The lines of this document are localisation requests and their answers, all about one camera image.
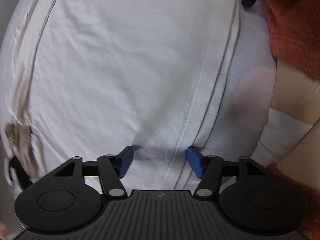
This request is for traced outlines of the white long sleeve shirt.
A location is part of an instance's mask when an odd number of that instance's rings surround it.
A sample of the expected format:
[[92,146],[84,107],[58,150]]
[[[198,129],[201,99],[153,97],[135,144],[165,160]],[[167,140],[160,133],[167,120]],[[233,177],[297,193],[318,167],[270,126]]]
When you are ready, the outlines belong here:
[[215,122],[238,0],[19,0],[1,51],[6,107],[48,168],[135,147],[128,190],[182,189]]

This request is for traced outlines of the orange fuzzy sleeve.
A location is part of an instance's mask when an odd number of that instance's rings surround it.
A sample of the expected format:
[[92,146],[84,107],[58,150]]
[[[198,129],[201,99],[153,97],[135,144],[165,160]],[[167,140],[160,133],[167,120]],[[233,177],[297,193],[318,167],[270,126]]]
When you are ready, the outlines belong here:
[[319,80],[319,0],[265,0],[271,53]]

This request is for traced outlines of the polka dot bed sheet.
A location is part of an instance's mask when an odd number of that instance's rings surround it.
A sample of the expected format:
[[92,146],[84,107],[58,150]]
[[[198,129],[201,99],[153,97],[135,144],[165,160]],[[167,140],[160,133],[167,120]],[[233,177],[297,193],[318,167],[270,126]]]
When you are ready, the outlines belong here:
[[267,123],[276,63],[263,3],[240,9],[240,31],[216,122],[202,149],[227,161],[251,156]]

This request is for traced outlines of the striped olive garment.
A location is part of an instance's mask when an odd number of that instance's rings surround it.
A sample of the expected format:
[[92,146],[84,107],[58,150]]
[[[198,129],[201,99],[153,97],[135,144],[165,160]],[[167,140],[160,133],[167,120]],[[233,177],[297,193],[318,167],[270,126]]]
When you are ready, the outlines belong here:
[[7,122],[4,133],[11,155],[18,159],[27,175],[31,178],[44,176],[46,168],[42,155],[42,144],[30,127]]

